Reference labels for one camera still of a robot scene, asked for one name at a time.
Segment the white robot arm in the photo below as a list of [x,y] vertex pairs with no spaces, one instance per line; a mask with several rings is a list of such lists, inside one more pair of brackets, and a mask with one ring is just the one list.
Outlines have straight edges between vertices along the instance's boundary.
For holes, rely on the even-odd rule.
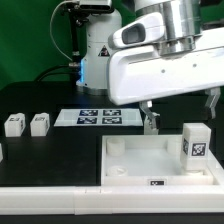
[[201,0],[132,0],[136,20],[124,27],[99,15],[90,18],[89,49],[79,88],[108,94],[116,105],[137,102],[158,129],[151,101],[204,90],[206,108],[224,86],[224,27],[201,29]]

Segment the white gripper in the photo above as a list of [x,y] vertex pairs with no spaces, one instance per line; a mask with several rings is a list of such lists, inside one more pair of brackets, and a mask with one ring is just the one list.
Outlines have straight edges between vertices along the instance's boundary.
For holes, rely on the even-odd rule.
[[220,86],[224,86],[224,28],[205,30],[188,53],[160,56],[148,45],[118,51],[108,64],[110,100],[116,105],[140,102],[145,117],[156,113],[148,100],[207,89],[206,117],[214,119]]

